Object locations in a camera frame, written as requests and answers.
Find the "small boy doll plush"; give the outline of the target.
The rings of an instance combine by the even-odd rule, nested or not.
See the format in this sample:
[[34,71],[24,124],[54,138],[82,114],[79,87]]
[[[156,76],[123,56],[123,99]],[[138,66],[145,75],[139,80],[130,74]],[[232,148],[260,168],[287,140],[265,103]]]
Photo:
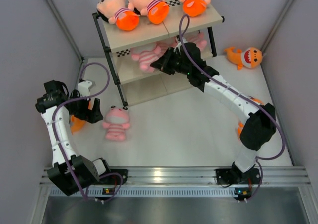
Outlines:
[[146,16],[155,25],[163,23],[169,14],[166,0],[128,0],[128,8],[137,10],[141,16]]

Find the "black-haired boy doll plush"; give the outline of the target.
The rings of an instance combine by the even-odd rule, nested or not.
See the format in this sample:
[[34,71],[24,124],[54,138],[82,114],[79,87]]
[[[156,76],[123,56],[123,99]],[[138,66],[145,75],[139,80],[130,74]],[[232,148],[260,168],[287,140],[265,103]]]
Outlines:
[[132,31],[139,25],[139,16],[126,7],[126,0],[101,0],[96,8],[120,30]]

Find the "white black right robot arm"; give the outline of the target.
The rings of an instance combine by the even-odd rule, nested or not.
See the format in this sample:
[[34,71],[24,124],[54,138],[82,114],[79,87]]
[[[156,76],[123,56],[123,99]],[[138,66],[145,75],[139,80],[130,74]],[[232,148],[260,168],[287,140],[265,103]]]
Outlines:
[[194,43],[168,48],[161,58],[151,63],[151,67],[168,75],[184,74],[193,87],[217,99],[239,118],[243,128],[238,135],[243,146],[229,174],[220,178],[220,182],[243,183],[249,179],[258,151],[276,133],[274,106],[253,101],[230,86],[201,58]]

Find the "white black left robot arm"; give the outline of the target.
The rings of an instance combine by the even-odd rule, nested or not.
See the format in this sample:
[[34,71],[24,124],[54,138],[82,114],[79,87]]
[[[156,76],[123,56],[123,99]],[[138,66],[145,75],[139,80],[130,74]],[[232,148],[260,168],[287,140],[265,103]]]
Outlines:
[[53,160],[52,168],[47,171],[48,178],[67,196],[83,192],[98,182],[107,184],[112,179],[107,162],[103,158],[90,161],[80,155],[72,137],[70,116],[91,124],[103,120],[100,100],[96,98],[90,106],[93,86],[92,81],[82,79],[69,93],[64,83],[52,80],[44,84],[46,93],[35,104],[51,141]]

